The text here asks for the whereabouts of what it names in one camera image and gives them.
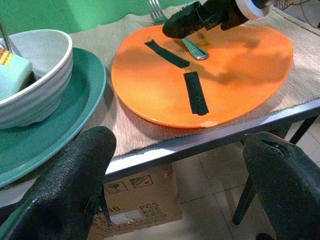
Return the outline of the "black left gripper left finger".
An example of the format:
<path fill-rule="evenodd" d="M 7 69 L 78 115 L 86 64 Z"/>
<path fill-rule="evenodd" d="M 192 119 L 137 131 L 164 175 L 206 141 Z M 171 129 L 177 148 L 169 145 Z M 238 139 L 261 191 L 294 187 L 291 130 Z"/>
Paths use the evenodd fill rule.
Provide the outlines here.
<path fill-rule="evenodd" d="M 46 169 L 0 227 L 2 240 L 85 240 L 116 149 L 105 126 L 76 138 Z"/>

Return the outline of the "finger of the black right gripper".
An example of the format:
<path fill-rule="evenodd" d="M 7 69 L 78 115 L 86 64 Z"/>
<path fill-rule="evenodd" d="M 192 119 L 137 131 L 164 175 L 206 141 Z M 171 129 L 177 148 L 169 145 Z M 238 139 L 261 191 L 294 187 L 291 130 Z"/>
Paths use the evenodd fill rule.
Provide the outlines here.
<path fill-rule="evenodd" d="M 182 15 L 190 15 L 195 10 L 197 10 L 199 7 L 202 7 L 202 4 L 200 1 L 194 1 L 190 4 L 187 4 L 186 6 L 183 6 L 181 10 L 179 11 Z"/>
<path fill-rule="evenodd" d="M 183 39 L 205 27 L 209 18 L 207 11 L 194 11 L 173 14 L 163 25 L 162 32 L 169 38 Z"/>

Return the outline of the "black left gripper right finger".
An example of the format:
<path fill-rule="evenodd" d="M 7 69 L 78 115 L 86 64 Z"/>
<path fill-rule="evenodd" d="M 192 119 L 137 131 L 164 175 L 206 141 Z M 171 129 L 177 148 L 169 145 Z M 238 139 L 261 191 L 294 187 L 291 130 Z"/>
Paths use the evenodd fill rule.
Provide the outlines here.
<path fill-rule="evenodd" d="M 304 151 L 269 132 L 249 135 L 244 162 L 279 240 L 320 238 L 320 168 Z"/>

